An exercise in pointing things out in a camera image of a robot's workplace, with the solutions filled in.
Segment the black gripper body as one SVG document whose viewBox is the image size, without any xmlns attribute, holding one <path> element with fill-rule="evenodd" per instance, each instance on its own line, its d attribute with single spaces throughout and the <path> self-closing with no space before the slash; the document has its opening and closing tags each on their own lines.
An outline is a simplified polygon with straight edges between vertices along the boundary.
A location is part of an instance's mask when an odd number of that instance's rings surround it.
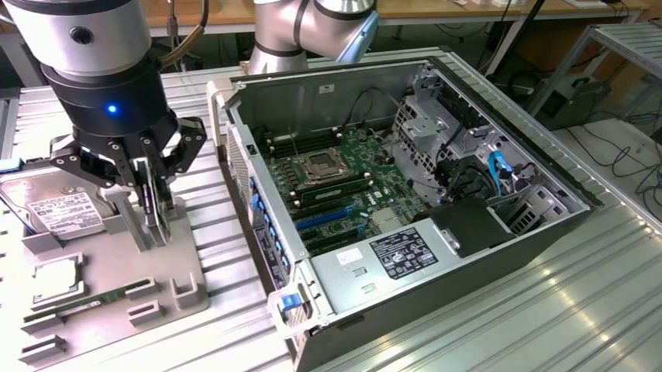
<svg viewBox="0 0 662 372">
<path fill-rule="evenodd" d="M 104 76 L 67 76 L 41 70 L 73 125 L 73 137 L 91 150 L 108 150 L 117 141 L 128 150 L 141 148 L 147 136 L 162 150 L 178 130 L 159 73 L 159 60 L 145 54 L 127 70 Z"/>
</svg>

